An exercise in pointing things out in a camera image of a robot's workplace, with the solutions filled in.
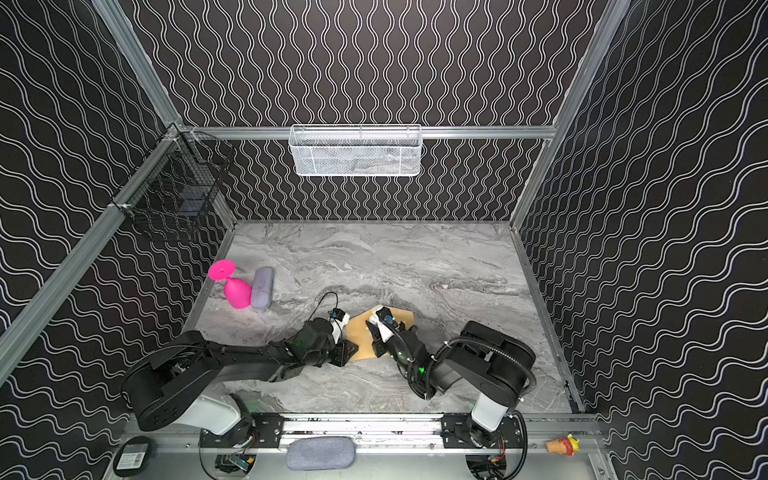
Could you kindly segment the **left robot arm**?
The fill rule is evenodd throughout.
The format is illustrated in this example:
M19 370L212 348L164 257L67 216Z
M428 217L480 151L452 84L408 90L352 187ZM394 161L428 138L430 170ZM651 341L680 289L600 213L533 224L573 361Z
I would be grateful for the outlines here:
M221 344L189 330L130 367L121 394L144 432L180 424L201 429L221 446L245 446L255 439L253 417L221 384L276 383L307 367L343 366L357 351L344 338L349 321L335 308L327 318L307 320L294 335L257 347Z

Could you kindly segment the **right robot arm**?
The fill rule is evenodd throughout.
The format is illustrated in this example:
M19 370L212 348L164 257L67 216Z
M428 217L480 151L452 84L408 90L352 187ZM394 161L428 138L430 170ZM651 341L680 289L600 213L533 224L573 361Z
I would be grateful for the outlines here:
M537 386L532 349L478 322L467 322L458 336L435 353L427 350L414 328L407 329L391 317L372 316L366 326L374 353L378 357L387 353L396 361L417 397L430 400L460 380L478 390L472 411L455 433L475 447L499 447L502 420Z

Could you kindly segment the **magenta plastic goblet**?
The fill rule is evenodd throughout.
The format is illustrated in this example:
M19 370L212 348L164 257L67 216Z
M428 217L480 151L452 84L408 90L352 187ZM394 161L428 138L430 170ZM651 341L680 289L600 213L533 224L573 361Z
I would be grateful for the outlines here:
M228 259L214 262L209 270L208 277L214 282L224 283L224 295L230 306L237 310L251 306L251 285L243 279L235 278L236 264Z

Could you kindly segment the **toy ice cream cone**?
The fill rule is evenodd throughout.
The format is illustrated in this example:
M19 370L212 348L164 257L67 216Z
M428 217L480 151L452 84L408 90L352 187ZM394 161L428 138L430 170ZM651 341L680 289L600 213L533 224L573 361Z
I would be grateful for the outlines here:
M546 450L553 454L573 456L580 451L580 441L572 434L569 434L568 436L548 441L546 443Z

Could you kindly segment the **grey fabric pouch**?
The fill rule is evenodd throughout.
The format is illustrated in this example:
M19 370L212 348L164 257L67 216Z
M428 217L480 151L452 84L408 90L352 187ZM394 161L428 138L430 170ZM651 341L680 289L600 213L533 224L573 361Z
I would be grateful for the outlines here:
M314 437L293 442L286 454L292 471L339 470L356 459L356 445L348 437Z

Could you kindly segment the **aluminium corner post left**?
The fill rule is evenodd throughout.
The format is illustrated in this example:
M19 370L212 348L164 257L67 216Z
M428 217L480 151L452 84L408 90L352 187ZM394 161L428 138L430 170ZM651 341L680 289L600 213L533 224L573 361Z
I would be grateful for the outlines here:
M115 0L92 2L102 22L112 35L115 44L131 67L138 84L148 97L155 113L163 124L180 126L181 115L173 105L167 89L162 84L152 62L142 46L132 22L122 6Z

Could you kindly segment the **aluminium left side rail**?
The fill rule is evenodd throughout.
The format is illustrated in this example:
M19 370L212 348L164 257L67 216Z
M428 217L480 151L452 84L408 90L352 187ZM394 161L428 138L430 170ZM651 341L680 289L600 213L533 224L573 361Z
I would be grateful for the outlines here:
M122 210L139 195L142 185L175 145L179 129L170 126L142 165L44 282L25 308L1 335L1 380L6 381L45 330L55 313L85 275L107 242L124 222Z

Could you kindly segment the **black round device with label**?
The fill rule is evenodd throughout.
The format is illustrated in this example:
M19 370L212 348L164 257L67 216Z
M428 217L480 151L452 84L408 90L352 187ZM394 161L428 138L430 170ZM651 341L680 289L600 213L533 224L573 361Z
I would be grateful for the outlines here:
M152 456L154 442L146 436L127 440L118 450L112 462L113 473L120 478L135 476L146 469Z

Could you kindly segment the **aluminium corner post right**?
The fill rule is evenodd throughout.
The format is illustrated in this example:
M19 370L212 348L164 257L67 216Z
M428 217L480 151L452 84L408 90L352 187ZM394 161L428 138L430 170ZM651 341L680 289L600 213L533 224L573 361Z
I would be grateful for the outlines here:
M607 2L556 117L553 137L547 140L542 147L511 216L510 226L513 231L519 231L522 227L537 192L543 185L546 174L553 164L555 156L576 118L579 107L605 59L611 41L630 6L631 1L629 0Z

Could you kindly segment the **aluminium corner post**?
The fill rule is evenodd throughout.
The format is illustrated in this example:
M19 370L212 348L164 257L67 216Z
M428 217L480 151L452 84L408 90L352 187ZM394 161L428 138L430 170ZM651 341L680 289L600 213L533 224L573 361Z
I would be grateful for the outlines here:
M167 89L162 84L152 62L142 46L132 22L122 6L115 0L92 2L102 22L112 35L115 44L131 67L138 84L148 97L155 113L163 124L180 126L181 115L173 105Z
M611 41L630 6L631 1L629 0L607 2L556 117L553 137L547 140L542 147L511 216L510 226L513 231L519 231L522 227L537 192L543 185L546 174L553 164L555 156L576 118L579 107L605 59Z

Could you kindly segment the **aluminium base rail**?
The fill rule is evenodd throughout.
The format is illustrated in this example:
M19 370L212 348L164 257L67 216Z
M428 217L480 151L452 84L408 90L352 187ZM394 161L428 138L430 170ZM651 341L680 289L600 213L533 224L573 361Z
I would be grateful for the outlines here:
M155 431L142 430L131 420L122 443L145 436L161 452L190 451L203 443L205 452L234 452L248 447L254 453L285 453L288 447L309 438L345 437L359 453L374 454L481 454L515 453L528 446L531 453L545 453L549 441L572 435L582 454L604 449L602 424L592 415L525 414L525 425L505 417L489 446L469 439L468 414L366 413L255 414L240 420L231 431L215 436L199 426L170 424Z

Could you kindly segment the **aluminium back crossbar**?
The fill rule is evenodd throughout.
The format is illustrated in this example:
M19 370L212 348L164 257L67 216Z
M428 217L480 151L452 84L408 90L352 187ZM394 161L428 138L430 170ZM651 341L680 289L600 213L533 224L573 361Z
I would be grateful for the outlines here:
M380 138L443 139L553 139L554 126L419 126L419 125L308 125L291 127L184 127L183 132L222 140L289 140L295 133L328 138L351 137L355 133Z

